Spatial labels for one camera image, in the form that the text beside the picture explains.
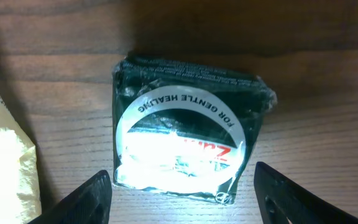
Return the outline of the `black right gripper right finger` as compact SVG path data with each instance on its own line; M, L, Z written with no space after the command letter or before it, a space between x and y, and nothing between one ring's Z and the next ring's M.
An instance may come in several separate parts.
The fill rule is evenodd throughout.
M254 189L264 224L358 224L358 218L327 203L264 162L257 162Z

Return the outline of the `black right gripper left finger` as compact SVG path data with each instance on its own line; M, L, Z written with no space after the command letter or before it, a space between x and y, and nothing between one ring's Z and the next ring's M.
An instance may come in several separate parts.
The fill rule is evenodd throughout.
M111 201L110 176L100 170L29 224L108 224Z

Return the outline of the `yellow snack bag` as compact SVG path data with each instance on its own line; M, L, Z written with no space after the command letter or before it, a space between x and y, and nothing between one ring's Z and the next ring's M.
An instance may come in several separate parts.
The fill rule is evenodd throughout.
M41 213L36 146L0 96L0 223L28 223Z

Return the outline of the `black round-logo snack packet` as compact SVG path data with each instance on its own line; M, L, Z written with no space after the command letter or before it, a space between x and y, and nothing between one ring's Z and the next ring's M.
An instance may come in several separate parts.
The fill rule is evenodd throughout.
M234 203L275 92L253 75L141 56L112 77L114 185Z

